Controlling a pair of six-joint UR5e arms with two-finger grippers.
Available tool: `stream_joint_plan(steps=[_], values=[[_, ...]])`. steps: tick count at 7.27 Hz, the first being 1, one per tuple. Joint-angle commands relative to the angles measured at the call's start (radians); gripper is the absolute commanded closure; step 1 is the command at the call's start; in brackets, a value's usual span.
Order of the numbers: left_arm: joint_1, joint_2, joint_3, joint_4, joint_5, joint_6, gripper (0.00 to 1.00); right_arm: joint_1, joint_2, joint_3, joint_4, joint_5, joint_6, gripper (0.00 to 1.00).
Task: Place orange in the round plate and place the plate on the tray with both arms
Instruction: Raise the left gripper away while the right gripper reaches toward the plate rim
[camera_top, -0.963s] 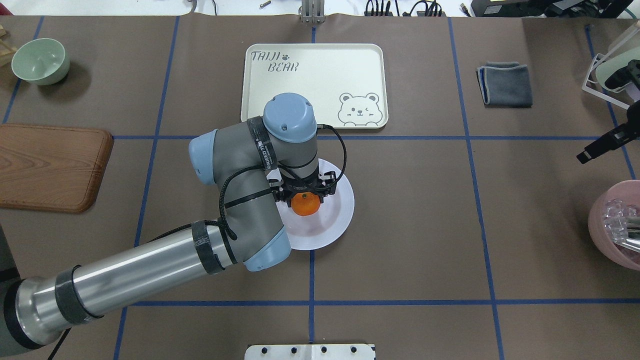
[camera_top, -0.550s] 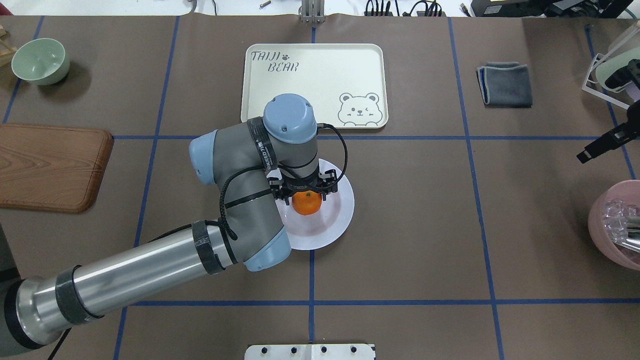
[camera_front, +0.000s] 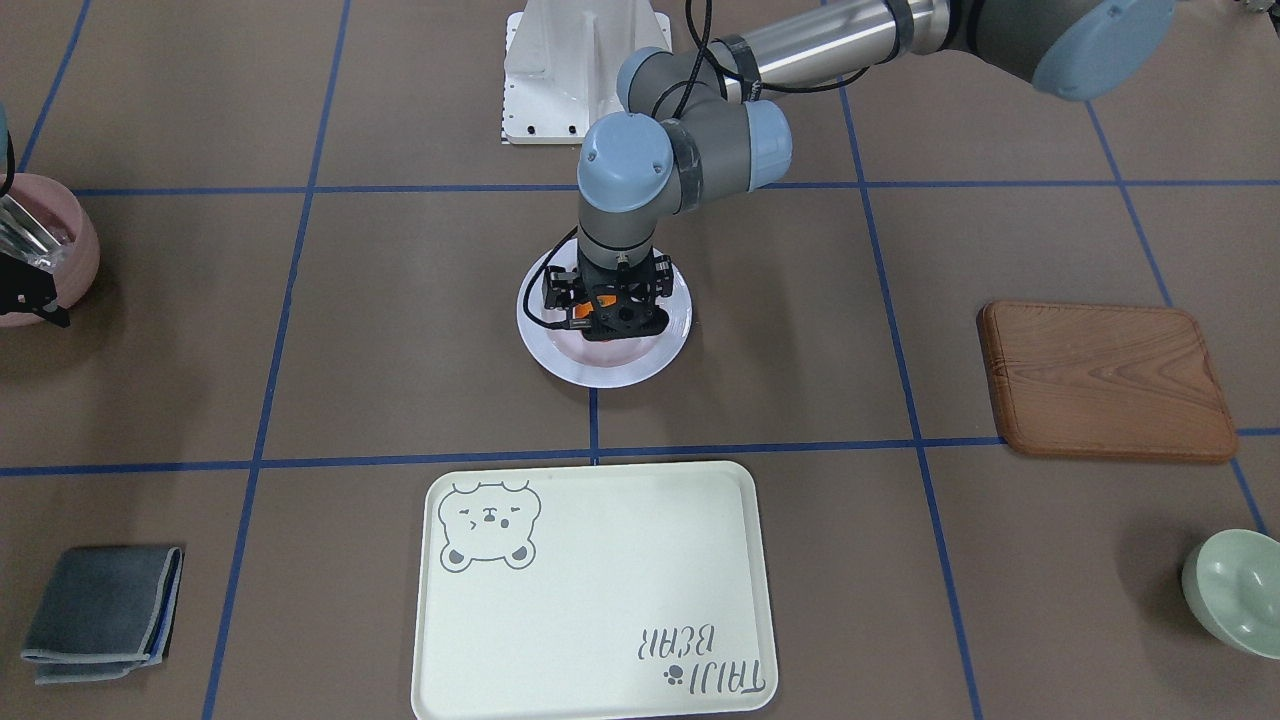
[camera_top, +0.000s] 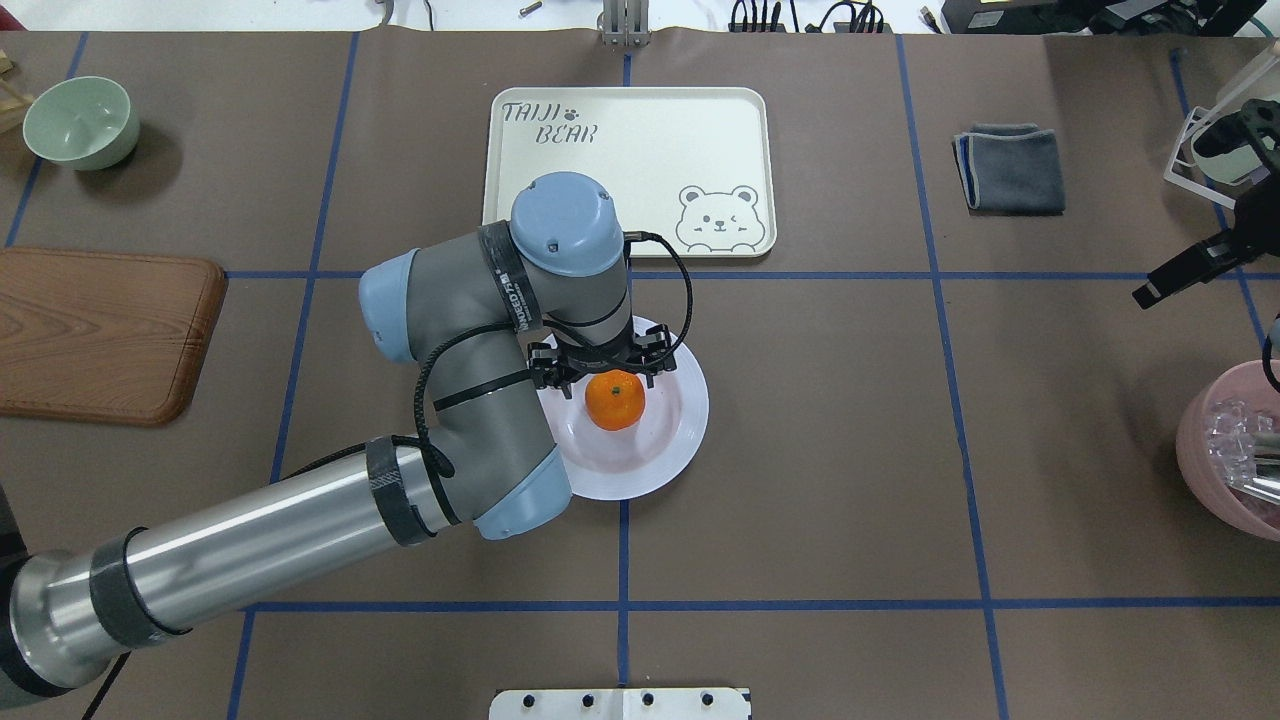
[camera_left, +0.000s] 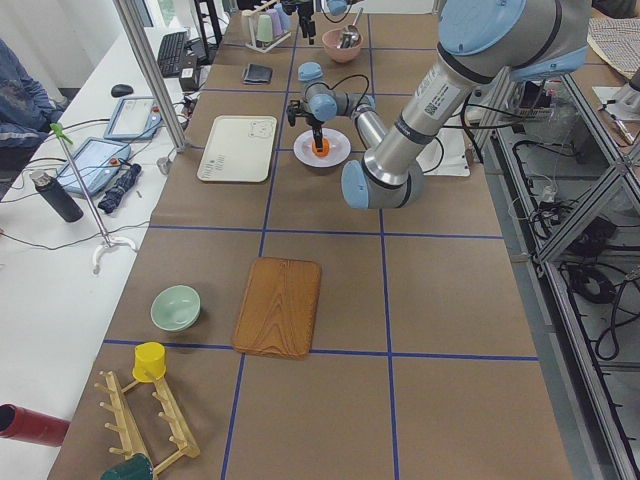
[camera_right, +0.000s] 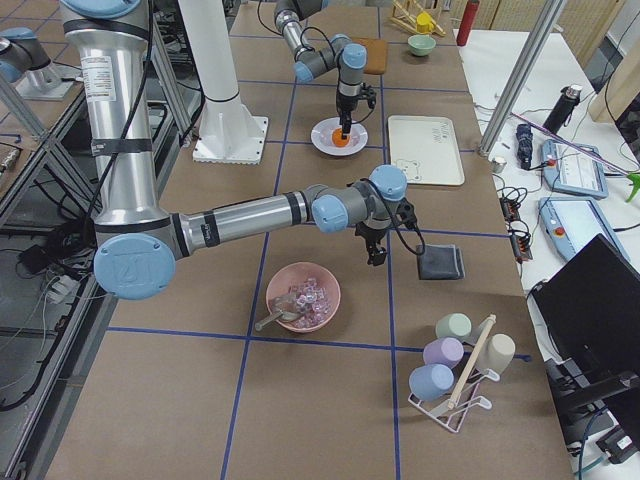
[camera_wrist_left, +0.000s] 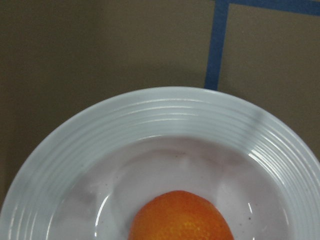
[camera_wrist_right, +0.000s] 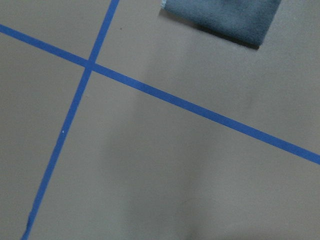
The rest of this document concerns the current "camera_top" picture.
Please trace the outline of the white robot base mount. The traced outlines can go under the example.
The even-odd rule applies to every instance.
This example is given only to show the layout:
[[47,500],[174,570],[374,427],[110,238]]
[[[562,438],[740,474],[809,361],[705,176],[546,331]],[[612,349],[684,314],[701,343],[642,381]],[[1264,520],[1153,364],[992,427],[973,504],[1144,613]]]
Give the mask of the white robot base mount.
[[732,687],[512,689],[489,719],[751,719],[750,691]]

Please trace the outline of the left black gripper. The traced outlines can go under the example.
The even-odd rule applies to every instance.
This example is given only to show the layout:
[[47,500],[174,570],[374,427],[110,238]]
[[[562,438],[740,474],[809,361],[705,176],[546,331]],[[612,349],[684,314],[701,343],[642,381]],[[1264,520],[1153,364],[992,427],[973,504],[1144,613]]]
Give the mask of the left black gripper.
[[536,389],[571,392],[580,380],[614,370],[641,378],[643,387],[653,389],[657,377],[677,369],[677,336],[666,325],[643,333],[621,331],[603,345],[590,345],[575,332],[552,334],[526,350]]

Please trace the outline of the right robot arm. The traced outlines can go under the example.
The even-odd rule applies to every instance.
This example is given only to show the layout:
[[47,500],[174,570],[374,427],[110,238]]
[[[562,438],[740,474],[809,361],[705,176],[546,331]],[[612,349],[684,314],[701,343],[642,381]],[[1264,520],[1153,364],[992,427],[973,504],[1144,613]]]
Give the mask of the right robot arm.
[[1231,227],[1193,243],[1147,274],[1146,283],[1132,293],[1139,307],[1149,309],[1193,284],[1207,284],[1263,255],[1277,256],[1277,110],[1276,100],[1253,97],[1208,124],[1201,120],[1192,126],[1194,159],[1247,149],[1268,174],[1233,200]]

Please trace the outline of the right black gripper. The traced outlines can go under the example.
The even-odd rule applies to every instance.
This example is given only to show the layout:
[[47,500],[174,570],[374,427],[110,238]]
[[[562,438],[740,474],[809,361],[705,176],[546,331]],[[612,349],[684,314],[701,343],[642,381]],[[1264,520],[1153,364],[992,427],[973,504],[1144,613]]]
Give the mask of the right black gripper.
[[1188,286],[1208,283],[1262,255],[1263,242],[1252,233],[1239,229],[1220,231],[1181,252],[1184,270],[1176,266],[1152,270],[1146,277],[1144,284],[1132,292],[1132,299],[1140,309],[1151,309]]

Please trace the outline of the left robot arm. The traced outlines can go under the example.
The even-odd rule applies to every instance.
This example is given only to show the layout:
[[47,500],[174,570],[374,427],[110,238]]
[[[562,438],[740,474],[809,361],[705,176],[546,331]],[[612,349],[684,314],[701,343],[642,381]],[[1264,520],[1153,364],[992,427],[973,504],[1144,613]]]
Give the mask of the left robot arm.
[[374,343],[413,363],[412,436],[379,436],[279,482],[77,556],[3,565],[3,707],[87,685],[128,653],[460,524],[504,541],[572,492],[539,392],[676,368],[682,333],[634,328],[630,250],[611,193],[575,172],[521,190],[509,218],[366,270]]

